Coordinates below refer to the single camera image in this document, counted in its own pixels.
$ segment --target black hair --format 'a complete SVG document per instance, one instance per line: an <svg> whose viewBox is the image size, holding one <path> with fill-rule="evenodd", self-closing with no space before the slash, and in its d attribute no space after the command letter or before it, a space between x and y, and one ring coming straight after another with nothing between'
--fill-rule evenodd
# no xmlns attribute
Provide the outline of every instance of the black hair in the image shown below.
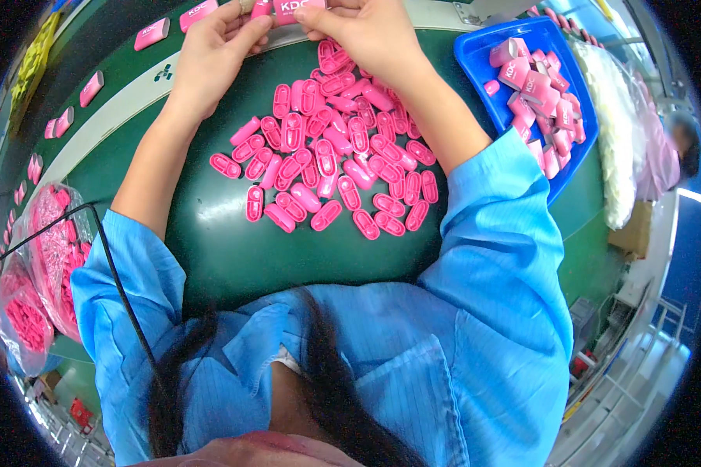
<svg viewBox="0 0 701 467"><path fill-rule="evenodd" d="M306 384L302 386L312 418L338 449L366 467L424 467L418 453L363 408L350 371L337 350L335 323L305 288L298 289L297 294L308 308L307 339L301 350L306 362L306 368L302 368ZM184 432L180 368L200 350L210 347L216 329L216 315L209 313L156 364L160 378L173 383L168 389L159 387L156 381L150 385L148 428L155 458L177 455Z"/></svg>

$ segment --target hand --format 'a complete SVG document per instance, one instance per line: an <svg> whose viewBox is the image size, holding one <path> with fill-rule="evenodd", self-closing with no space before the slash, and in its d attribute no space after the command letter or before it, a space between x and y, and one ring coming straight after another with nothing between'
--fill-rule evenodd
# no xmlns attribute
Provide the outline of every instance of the hand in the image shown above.
<svg viewBox="0 0 701 467"><path fill-rule="evenodd" d="M332 37L361 68L393 89L417 67L430 67L402 0L328 0L328 5L332 9L294 12L309 40Z"/></svg>
<svg viewBox="0 0 701 467"><path fill-rule="evenodd" d="M241 16L238 0L221 5L193 24L181 47L166 110L178 121L199 125L213 115L234 82L244 57L268 43L273 20Z"/></svg>

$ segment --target right hand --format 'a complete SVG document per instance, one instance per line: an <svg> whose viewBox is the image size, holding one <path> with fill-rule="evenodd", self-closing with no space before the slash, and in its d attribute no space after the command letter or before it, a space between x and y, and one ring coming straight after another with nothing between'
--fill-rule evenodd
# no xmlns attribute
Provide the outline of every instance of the right hand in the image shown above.
<svg viewBox="0 0 701 467"><path fill-rule="evenodd" d="M300 7L294 17L309 40L335 39L359 67L392 89L430 63L402 0L328 0L330 10Z"/></svg>

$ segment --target woman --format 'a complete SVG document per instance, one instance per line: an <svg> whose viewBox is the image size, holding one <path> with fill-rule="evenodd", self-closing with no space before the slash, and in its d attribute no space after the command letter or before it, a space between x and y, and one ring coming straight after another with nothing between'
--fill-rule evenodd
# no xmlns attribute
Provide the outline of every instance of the woman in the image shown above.
<svg viewBox="0 0 701 467"><path fill-rule="evenodd" d="M164 246L187 147L270 21L236 1L187 33L174 86L104 219L159 385L99 239L72 276L118 465L542 465L572 327L548 182L514 130L495 143L421 51L402 0L295 12L403 100L449 177L441 256L417 285L313 285L182 322Z"/></svg>

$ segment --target black cable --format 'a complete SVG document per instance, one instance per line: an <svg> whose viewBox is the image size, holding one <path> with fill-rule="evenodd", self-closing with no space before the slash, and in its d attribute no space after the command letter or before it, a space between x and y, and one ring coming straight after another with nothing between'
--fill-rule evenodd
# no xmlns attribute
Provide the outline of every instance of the black cable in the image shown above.
<svg viewBox="0 0 701 467"><path fill-rule="evenodd" d="M128 316L130 317L132 327L135 329L135 333L137 334L137 338L140 341L140 345L143 346L143 350L145 350L145 352L146 352L146 356L148 357L148 362L150 363L151 369L153 370L153 378L155 378L156 383L159 385L161 391L166 391L166 388L164 386L164 381L161 380L159 372L156 369L156 360L153 357L153 352L151 350L151 346L148 344L148 341L146 340L146 337L143 334L143 329L140 327L140 322L137 320L137 316L135 316L135 313L132 311L132 305L130 305L130 300L127 298L127 294L125 293L125 288L122 287L122 281L120 280L120 276L118 275L117 270L116 270L116 266L114 265L114 260L112 259L112 253L109 250L109 243L107 242L107 234L104 231L104 227L102 225L101 220L99 220L99 213L96 212L96 208L93 205L94 205L93 202L86 202L86 203L81 204L80 206L78 206L74 209L71 209L70 211L65 212L65 214L59 216L57 219L53 220L52 222L50 222L49 224L44 226L42 229L39 229L36 233L33 233L32 235L29 235L24 240L20 241L19 244L17 244L15 247L10 248L8 251L6 251L5 254L0 256L0 262L3 261L3 259L5 259L10 253L13 253L18 248L27 244L29 241L33 240L34 238L38 237L42 233L51 229L58 222L70 218L70 216L74 215L76 212L82 211L83 209L91 210L91 214L93 215L93 221L96 224L96 228L99 230L99 239L102 241L104 253L106 253L106 256L107 256L107 262L109 263L109 270L112 273L112 279L114 279L114 284L117 287L117 292L120 294L120 299L122 299L122 305L125 307L125 311L127 312Z"/></svg>

